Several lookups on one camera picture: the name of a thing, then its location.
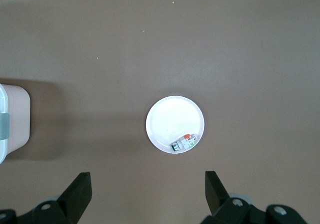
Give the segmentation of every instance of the white plastic container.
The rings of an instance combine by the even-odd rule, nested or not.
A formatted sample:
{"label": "white plastic container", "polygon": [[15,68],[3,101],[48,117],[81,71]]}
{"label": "white plastic container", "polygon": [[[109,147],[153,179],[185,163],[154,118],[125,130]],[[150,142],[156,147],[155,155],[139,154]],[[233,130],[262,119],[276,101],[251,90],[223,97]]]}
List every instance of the white plastic container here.
{"label": "white plastic container", "polygon": [[0,164],[30,136],[30,96],[21,87],[0,84]]}

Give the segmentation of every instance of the brown floor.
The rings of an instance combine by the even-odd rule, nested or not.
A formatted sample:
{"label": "brown floor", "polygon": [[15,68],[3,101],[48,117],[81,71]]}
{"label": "brown floor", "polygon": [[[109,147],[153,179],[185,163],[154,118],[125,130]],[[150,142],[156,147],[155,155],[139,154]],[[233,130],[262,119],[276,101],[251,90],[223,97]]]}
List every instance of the brown floor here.
{"label": "brown floor", "polygon": [[[320,0],[0,0],[0,83],[32,101],[29,142],[0,166],[21,215],[90,171],[80,224],[198,224],[205,171],[265,210],[319,223]],[[148,140],[159,99],[205,118],[170,155]]]}

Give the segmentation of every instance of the white plate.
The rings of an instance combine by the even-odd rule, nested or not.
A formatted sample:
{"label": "white plate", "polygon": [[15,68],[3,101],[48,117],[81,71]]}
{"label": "white plate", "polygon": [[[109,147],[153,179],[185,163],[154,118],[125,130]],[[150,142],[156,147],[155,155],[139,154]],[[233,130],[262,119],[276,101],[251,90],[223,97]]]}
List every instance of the white plate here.
{"label": "white plate", "polygon": [[[145,122],[150,141],[166,153],[184,153],[199,143],[205,129],[204,116],[190,99],[170,96],[158,101],[149,111]],[[185,134],[197,134],[198,142],[188,149],[174,151],[171,143]]]}

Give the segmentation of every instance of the container lid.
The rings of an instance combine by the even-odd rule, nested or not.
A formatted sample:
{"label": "container lid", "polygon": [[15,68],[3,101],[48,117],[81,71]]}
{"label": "container lid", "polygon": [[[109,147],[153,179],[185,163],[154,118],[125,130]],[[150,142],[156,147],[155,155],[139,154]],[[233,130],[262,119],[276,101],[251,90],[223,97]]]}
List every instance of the container lid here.
{"label": "container lid", "polygon": [[[158,101],[146,118],[146,132],[150,141],[166,153],[184,153],[199,143],[205,129],[204,116],[190,99],[170,96]],[[186,134],[195,134],[198,141],[192,147],[174,151],[172,143]]]}
{"label": "container lid", "polygon": [[8,151],[9,114],[8,96],[5,88],[0,84],[0,164],[4,161]]}

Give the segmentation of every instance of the silver bolt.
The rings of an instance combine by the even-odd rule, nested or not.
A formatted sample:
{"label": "silver bolt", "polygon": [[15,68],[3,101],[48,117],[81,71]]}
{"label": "silver bolt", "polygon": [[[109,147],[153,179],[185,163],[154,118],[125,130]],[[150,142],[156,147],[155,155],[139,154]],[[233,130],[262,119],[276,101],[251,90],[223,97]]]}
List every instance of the silver bolt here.
{"label": "silver bolt", "polygon": [[42,207],[41,207],[41,210],[47,210],[51,207],[50,204],[44,204]]}
{"label": "silver bolt", "polygon": [[234,199],[232,203],[237,207],[242,207],[244,205],[239,199]]}
{"label": "silver bolt", "polygon": [[276,213],[280,214],[280,215],[286,215],[287,212],[285,211],[285,209],[283,209],[282,207],[274,207],[274,210]]}
{"label": "silver bolt", "polygon": [[6,218],[6,217],[7,217],[7,215],[5,213],[1,213],[0,214],[0,220],[3,219],[3,218]]}

